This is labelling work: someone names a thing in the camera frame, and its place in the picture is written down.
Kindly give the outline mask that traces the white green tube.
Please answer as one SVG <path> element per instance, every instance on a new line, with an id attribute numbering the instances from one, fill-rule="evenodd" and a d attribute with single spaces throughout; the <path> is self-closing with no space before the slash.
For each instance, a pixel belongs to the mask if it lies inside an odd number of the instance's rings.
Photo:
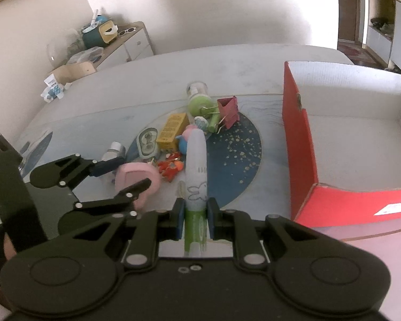
<path id="1" fill-rule="evenodd" d="M 208 173 L 206 139 L 200 129 L 193 129 L 187 142 L 185 176 L 184 254 L 201 257 L 206 250 Z"/>

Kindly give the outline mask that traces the jar with green lid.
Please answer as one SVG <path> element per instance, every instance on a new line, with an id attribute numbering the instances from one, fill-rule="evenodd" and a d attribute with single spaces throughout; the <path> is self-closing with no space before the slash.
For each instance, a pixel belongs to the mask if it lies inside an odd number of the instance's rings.
<path id="1" fill-rule="evenodd" d="M 187 86 L 187 109 L 193 116 L 202 116 L 207 112 L 207 109 L 212 108 L 215 103 L 208 95 L 208 86 L 201 81 L 192 82 Z"/>

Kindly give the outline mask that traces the white speckled bottle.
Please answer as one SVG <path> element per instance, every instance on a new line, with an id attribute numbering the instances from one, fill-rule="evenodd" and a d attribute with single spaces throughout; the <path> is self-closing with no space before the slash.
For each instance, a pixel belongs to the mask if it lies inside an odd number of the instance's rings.
<path id="1" fill-rule="evenodd" d="M 101 181 L 103 181 L 105 184 L 110 184 L 114 185 L 115 180 L 116 180 L 116 172 L 118 167 L 121 165 L 121 161 L 125 160 L 125 155 L 126 155 L 126 148 L 124 145 L 121 143 L 114 141 L 111 143 L 111 146 L 109 146 L 109 149 L 104 153 L 104 155 L 101 158 L 102 162 L 109 162 L 114 159 L 119 160 L 119 164 L 114 165 L 114 168 L 111 169 L 108 173 L 105 173 L 100 176 Z"/>

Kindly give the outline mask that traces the red orange toy figure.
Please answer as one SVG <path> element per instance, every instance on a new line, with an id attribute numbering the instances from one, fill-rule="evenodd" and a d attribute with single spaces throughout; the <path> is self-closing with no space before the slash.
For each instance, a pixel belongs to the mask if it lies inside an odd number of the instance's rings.
<path id="1" fill-rule="evenodd" d="M 157 167 L 162 178 L 171 183 L 177 174 L 184 169 L 182 154 L 179 151 L 167 154 L 164 160 L 157 162 Z"/>

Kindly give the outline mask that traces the pink blue pig toy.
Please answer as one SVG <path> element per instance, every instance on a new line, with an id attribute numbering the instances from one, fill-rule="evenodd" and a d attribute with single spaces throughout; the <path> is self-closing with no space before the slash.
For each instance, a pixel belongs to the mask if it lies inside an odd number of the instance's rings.
<path id="1" fill-rule="evenodd" d="M 188 125 L 184 129 L 181 135 L 177 136 L 177 142 L 178 142 L 178 150 L 181 154 L 186 155 L 187 154 L 187 145 L 188 145 L 188 140 L 193 131 L 200 131 L 201 129 L 198 128 L 196 125 Z"/>

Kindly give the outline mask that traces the yellow small carton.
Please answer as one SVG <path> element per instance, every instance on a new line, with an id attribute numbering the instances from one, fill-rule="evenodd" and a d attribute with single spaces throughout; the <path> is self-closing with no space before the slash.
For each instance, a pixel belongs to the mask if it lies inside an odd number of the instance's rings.
<path id="1" fill-rule="evenodd" d="M 189 119 L 186 113 L 174 113 L 169 115 L 165 125 L 156 139 L 161 151 L 177 151 L 179 141 L 177 136 L 181 136 Z"/>

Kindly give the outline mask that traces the pink binder clip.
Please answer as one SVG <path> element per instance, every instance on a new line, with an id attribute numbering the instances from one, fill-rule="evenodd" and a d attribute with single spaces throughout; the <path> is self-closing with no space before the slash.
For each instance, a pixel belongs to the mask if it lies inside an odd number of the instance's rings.
<path id="1" fill-rule="evenodd" d="M 232 96 L 217 100 L 220 117 L 225 128 L 229 130 L 236 122 L 240 120 L 237 97 Z"/>

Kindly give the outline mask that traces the teal yellow tissue box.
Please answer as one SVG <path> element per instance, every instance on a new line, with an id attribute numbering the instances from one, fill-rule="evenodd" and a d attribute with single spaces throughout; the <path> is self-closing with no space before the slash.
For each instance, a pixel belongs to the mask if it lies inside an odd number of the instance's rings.
<path id="1" fill-rule="evenodd" d="M 82 41 L 87 49 L 93 47 L 107 47 L 117 38 L 118 26 L 113 20 L 98 15 L 93 25 L 82 29 Z"/>

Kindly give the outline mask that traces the wooden sideboard with drawers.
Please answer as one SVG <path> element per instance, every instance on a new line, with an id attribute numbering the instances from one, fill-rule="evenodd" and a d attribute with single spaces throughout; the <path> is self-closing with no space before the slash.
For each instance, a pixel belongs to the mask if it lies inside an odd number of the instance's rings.
<path id="1" fill-rule="evenodd" d="M 105 70 L 127 62 L 145 59 L 153 56 L 153 48 L 147 28 L 142 21 L 120 25 L 118 31 L 127 28 L 136 28 L 136 31 L 117 37 L 110 45 L 103 50 L 103 55 L 96 62 L 81 62 L 76 64 L 65 64 L 54 69 L 53 74 L 60 84 L 67 84 L 77 81 L 99 70 Z"/>

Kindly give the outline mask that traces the white sunglasses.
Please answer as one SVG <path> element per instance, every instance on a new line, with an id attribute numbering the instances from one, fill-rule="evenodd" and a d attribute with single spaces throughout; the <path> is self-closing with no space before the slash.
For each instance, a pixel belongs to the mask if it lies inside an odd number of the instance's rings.
<path id="1" fill-rule="evenodd" d="M 133 33 L 134 31 L 136 31 L 136 28 L 127 28 L 125 30 L 119 31 L 118 36 L 122 37 L 122 36 L 125 36 L 126 34 Z"/>

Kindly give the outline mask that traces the red cardboard box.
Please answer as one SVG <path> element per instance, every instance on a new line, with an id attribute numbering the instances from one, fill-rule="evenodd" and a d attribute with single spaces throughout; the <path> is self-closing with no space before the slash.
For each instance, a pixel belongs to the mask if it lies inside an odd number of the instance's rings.
<path id="1" fill-rule="evenodd" d="M 401 219 L 401 75 L 285 63 L 291 217 L 311 228 Z"/>

